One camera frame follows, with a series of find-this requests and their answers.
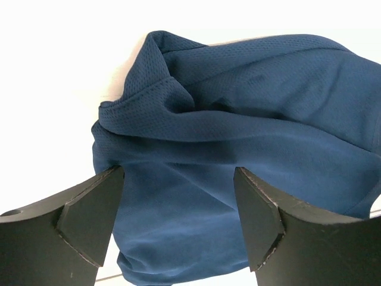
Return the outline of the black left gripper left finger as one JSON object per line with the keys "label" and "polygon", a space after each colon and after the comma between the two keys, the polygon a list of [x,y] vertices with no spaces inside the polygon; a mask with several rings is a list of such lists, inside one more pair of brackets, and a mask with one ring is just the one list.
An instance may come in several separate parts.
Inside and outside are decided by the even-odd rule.
{"label": "black left gripper left finger", "polygon": [[94,285],[123,192],[114,166],[48,198],[1,214],[1,285]]}

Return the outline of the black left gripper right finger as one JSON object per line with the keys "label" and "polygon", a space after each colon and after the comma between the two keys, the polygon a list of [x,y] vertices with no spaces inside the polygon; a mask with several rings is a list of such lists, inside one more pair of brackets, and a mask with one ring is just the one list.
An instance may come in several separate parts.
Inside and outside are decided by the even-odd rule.
{"label": "black left gripper right finger", "polygon": [[249,268],[262,286],[380,284],[380,218],[333,213],[299,200],[243,167],[235,197]]}

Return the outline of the navy blue shorts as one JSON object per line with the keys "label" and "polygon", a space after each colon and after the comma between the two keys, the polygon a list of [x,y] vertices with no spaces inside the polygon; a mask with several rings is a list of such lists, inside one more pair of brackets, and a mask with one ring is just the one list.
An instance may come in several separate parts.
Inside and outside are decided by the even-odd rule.
{"label": "navy blue shorts", "polygon": [[248,266],[233,175],[341,215],[380,195],[380,64],[316,35],[208,46],[151,32],[99,106],[93,165],[125,172],[113,236],[133,285]]}

